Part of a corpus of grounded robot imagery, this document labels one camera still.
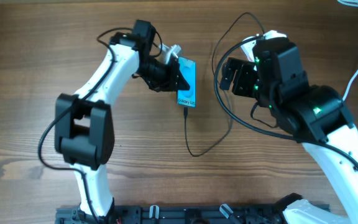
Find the blue screen Galaxy smartphone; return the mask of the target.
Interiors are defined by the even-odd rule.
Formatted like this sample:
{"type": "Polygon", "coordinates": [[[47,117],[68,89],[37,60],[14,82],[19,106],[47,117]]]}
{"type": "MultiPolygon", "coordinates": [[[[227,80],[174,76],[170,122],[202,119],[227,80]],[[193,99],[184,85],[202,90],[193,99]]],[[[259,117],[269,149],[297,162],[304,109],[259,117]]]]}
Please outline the blue screen Galaxy smartphone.
{"type": "Polygon", "coordinates": [[[178,90],[177,103],[191,108],[196,107],[196,62],[190,59],[179,57],[180,71],[186,82],[189,84],[189,90],[178,90]]]}

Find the white grey power strip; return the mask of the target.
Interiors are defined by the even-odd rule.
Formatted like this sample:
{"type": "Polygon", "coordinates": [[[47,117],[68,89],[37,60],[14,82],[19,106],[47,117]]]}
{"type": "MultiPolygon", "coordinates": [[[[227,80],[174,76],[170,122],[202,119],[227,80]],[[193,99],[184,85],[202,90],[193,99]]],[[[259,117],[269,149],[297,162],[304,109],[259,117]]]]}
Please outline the white grey power strip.
{"type": "Polygon", "coordinates": [[[248,61],[255,62],[254,54],[252,49],[256,45],[256,40],[259,38],[259,34],[256,36],[250,36],[244,39],[247,40],[247,43],[244,43],[241,46],[242,51],[244,52],[245,56],[247,57],[248,61]]]}

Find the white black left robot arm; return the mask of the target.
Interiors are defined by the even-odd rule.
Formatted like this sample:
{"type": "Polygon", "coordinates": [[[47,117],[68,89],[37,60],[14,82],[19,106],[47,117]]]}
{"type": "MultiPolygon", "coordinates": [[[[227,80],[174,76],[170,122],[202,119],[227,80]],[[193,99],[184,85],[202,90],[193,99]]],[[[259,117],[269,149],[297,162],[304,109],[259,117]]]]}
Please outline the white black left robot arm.
{"type": "Polygon", "coordinates": [[[129,79],[138,75],[155,92],[191,88],[174,56],[175,45],[160,46],[163,58],[151,55],[158,32],[149,21],[113,31],[93,76],[74,94],[62,93],[55,104],[55,150],[75,172],[81,195],[78,216],[86,223],[109,223],[114,213],[106,171],[115,142],[112,107],[129,79]]]}

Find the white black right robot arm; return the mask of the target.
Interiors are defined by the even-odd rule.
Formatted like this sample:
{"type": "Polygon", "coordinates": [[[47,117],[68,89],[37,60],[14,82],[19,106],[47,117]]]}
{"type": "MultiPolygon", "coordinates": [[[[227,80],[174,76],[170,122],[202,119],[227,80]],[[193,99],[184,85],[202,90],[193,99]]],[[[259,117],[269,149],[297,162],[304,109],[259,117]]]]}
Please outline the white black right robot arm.
{"type": "Polygon", "coordinates": [[[280,199],[271,223],[358,223],[358,129],[339,93],[310,85],[298,47],[284,35],[249,37],[247,60],[226,52],[214,74],[214,90],[231,90],[267,108],[278,138],[300,143],[328,178],[347,215],[335,215],[299,194],[280,199]]]}

